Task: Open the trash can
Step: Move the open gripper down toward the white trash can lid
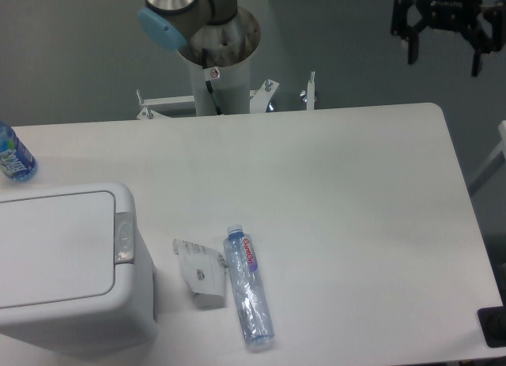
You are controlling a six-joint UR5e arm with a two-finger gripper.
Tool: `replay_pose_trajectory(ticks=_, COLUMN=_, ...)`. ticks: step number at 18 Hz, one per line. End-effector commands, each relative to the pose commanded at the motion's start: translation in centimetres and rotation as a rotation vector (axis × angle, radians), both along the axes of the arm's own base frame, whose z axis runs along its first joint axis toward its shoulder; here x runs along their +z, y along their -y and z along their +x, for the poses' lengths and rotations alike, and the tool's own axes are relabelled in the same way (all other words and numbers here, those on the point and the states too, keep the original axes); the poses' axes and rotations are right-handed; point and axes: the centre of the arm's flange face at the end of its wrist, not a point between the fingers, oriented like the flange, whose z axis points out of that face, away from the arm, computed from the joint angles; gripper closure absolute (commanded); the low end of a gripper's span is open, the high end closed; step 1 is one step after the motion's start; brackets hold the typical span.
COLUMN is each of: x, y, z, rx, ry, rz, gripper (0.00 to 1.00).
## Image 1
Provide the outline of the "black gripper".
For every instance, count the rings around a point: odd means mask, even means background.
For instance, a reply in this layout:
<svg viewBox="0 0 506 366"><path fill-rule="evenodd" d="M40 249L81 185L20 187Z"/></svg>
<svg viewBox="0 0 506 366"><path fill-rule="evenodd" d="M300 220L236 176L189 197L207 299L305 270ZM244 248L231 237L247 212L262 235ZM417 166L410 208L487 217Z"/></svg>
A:
<svg viewBox="0 0 506 366"><path fill-rule="evenodd" d="M419 21L410 25L408 12L415 6ZM492 35L483 29L478 16L490 23ZM482 0L394 0L391 35L407 42L408 63L414 64L419 55L419 33L427 26L445 31L458 31L474 49L471 76L481 71L481 56L499 52L505 45L505 1L484 6Z"/></svg>

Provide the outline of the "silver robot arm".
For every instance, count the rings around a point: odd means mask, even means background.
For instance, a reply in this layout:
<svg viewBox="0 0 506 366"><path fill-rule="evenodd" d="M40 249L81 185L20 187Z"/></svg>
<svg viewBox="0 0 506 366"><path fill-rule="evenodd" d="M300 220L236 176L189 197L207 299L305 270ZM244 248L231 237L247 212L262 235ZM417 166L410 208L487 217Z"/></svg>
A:
<svg viewBox="0 0 506 366"><path fill-rule="evenodd" d="M234 66L257 49L256 18L237 0L144 0L138 21L160 47L177 51L202 68ZM418 59L419 35L432 28L459 33L474 49L471 74L481 56L505 45L505 1L394 0L390 33L408 44L408 63Z"/></svg>

